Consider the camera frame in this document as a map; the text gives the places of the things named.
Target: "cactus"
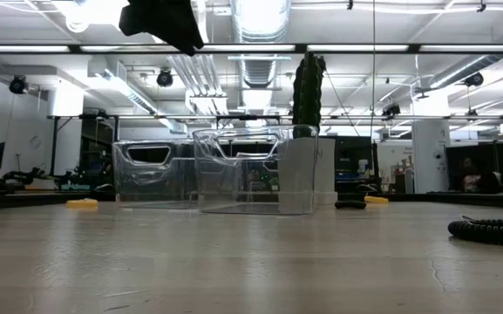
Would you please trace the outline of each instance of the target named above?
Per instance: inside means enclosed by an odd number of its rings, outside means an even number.
[[[294,107],[292,124],[319,128],[321,122],[321,84],[326,64],[323,57],[307,52],[296,70],[294,81]],[[294,137],[310,136],[304,130],[296,130]]]

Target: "plastic storage bin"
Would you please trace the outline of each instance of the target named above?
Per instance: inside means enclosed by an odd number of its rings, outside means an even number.
[[[140,208],[191,208],[196,200],[193,140],[113,144],[116,199]]]
[[[194,132],[199,208],[206,213],[313,213],[317,130],[268,126]]]

